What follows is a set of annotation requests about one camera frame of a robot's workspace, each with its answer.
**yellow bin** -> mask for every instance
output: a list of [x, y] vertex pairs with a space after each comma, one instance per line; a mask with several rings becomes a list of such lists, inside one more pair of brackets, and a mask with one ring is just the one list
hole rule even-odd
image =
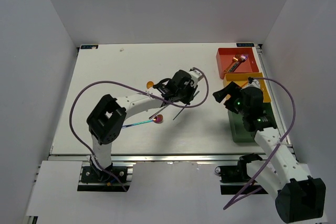
[[[230, 82], [235, 82], [239, 86], [246, 84], [249, 77], [264, 77], [263, 73], [227, 73], [224, 76], [223, 84], [226, 87]], [[266, 88], [264, 80], [258, 80], [260, 83], [260, 88], [264, 95], [264, 102], [271, 102], [271, 97]]]

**plastic container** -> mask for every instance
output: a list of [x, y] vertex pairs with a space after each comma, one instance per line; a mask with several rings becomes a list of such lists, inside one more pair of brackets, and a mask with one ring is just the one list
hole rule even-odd
[[230, 66], [232, 59], [237, 54], [248, 55], [245, 62], [241, 63], [234, 73], [253, 73], [259, 72], [252, 47], [234, 47], [234, 48], [219, 48], [217, 51], [217, 65], [219, 77], [224, 79], [226, 73], [224, 70]]
[[[235, 82], [239, 86], [246, 84], [249, 77], [264, 77], [263, 73], [227, 73], [224, 77], [223, 84], [226, 87], [230, 82]], [[266, 88], [264, 80], [259, 80], [260, 88], [264, 95], [264, 102], [271, 102], [271, 97]]]
[[[264, 106], [264, 110], [266, 111], [266, 113], [270, 117], [272, 117], [273, 121], [275, 122], [271, 104], [268, 102], [268, 103], [264, 103], [263, 106]], [[231, 128], [233, 142], [235, 143], [254, 143], [255, 141], [254, 141], [253, 132], [248, 132], [244, 128], [243, 116], [240, 114], [233, 113], [231, 111], [228, 111], [228, 115], [229, 115], [230, 128]]]

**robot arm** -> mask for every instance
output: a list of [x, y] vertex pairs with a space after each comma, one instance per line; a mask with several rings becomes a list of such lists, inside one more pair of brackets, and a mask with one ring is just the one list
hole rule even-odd
[[[249, 78], [249, 84], [241, 88], [231, 82], [224, 89], [213, 94], [217, 102], [227, 95], [230, 98], [225, 107], [243, 116], [244, 128], [251, 132], [255, 142], [267, 156], [277, 147], [271, 159], [274, 173], [265, 167], [256, 181], [275, 200], [279, 216], [285, 223], [320, 218], [323, 215], [326, 187], [320, 178], [312, 178], [295, 160], [288, 147], [279, 142], [280, 135], [273, 119], [263, 110], [263, 93], [258, 80]], [[252, 178], [264, 165], [256, 154], [242, 156], [236, 174], [246, 181]]]
[[[148, 89], [148, 95], [133, 94], [126, 97], [113, 98], [104, 95], [87, 118], [89, 131], [93, 141], [96, 159], [104, 169], [112, 169], [111, 146], [119, 136], [124, 121], [131, 116], [146, 110], [160, 108], [166, 103], [152, 98], [151, 95], [162, 97], [168, 102], [183, 102], [189, 105], [197, 89], [198, 82], [203, 78], [197, 70], [189, 72], [179, 70], [172, 79], [166, 78]], [[101, 170], [90, 160], [97, 173]]]

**black label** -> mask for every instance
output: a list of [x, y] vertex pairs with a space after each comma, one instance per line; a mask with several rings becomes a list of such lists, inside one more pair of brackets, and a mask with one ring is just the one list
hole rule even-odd
[[98, 49], [98, 45], [81, 45], [80, 49]]
[[237, 47], [254, 47], [254, 43], [236, 43]]

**gray wall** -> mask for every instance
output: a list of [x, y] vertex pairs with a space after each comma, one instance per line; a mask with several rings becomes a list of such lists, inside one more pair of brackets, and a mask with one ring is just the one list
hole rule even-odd
[[286, 0], [51, 0], [84, 43], [262, 43]]
[[[336, 0], [287, 0], [264, 44], [270, 75], [294, 96], [297, 120], [290, 133], [300, 161], [327, 185], [326, 213], [336, 222]], [[289, 125], [291, 103], [278, 90]]]
[[50, 0], [0, 0], [0, 222], [21, 223], [76, 48]]

